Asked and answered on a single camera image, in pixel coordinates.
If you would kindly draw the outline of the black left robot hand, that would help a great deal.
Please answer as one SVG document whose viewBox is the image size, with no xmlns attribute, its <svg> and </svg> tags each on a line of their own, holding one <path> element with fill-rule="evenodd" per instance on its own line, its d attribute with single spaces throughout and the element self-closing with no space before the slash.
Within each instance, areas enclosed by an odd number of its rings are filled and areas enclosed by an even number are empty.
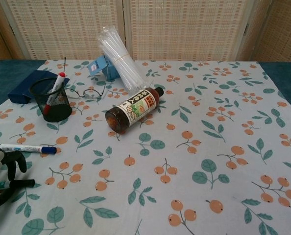
<svg viewBox="0 0 291 235">
<path fill-rule="evenodd" d="M 20 151 L 5 152 L 0 149 L 0 164 L 7 166 L 7 177 L 13 181 L 16 175 L 16 164 L 22 173 L 26 173 L 27 166 L 24 155 Z M 0 194 L 0 206 L 4 204 L 16 191 L 16 187 L 9 187 Z"/>
</svg>

